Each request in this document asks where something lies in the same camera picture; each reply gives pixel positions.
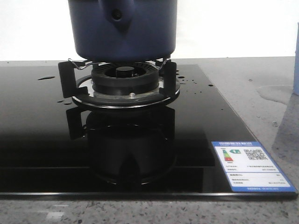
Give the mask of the dark blue cooking pot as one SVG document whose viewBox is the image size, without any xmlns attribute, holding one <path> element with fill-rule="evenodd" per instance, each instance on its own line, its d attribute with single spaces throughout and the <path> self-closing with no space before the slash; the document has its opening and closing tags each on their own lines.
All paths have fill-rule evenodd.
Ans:
<svg viewBox="0 0 299 224">
<path fill-rule="evenodd" d="M 94 62 L 139 62 L 176 47 L 176 0 L 70 0 L 76 53 Z"/>
</svg>

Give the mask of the light blue ribbed cup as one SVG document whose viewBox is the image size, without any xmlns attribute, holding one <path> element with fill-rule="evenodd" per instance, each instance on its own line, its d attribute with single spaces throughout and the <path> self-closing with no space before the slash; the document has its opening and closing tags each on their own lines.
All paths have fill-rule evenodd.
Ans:
<svg viewBox="0 0 299 224">
<path fill-rule="evenodd" d="M 295 64 L 293 75 L 293 93 L 299 94 L 299 30 L 297 30 L 296 51 L 295 51 Z"/>
</svg>

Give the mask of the black pot support grate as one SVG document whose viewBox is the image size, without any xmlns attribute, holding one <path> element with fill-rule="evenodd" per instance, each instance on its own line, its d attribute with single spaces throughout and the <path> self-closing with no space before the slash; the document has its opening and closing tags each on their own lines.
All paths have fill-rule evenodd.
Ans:
<svg viewBox="0 0 299 224">
<path fill-rule="evenodd" d="M 179 96 L 180 83 L 177 79 L 177 65 L 170 59 L 157 61 L 153 65 L 159 72 L 157 88 L 129 95 L 108 95 L 93 89 L 91 72 L 93 67 L 108 63 L 76 62 L 69 59 L 58 64 L 60 81 L 64 98 L 72 98 L 77 104 L 94 108 L 138 108 L 171 102 Z"/>
</svg>

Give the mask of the black round gas burner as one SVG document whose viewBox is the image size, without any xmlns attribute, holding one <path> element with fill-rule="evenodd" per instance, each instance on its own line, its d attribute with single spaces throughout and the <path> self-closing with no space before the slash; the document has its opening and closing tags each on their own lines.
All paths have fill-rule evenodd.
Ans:
<svg viewBox="0 0 299 224">
<path fill-rule="evenodd" d="M 159 72 L 149 63 L 108 63 L 93 67 L 93 89 L 108 95 L 149 92 L 159 85 Z"/>
</svg>

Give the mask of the black glass gas stove top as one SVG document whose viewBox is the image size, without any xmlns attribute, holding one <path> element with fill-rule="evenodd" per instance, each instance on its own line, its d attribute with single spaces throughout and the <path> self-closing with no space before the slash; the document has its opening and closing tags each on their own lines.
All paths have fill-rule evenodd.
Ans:
<svg viewBox="0 0 299 224">
<path fill-rule="evenodd" d="M 63 99 L 57 66 L 0 69 L 1 198 L 279 200 L 233 192 L 213 141 L 257 141 L 197 65 L 168 105 L 93 110 Z"/>
</svg>

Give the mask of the blue white energy label sticker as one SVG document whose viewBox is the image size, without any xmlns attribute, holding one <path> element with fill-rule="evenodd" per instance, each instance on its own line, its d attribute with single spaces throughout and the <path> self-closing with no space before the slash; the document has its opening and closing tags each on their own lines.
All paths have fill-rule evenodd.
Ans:
<svg viewBox="0 0 299 224">
<path fill-rule="evenodd" d="M 295 187 L 258 141 L 213 141 L 233 192 L 294 192 Z"/>
</svg>

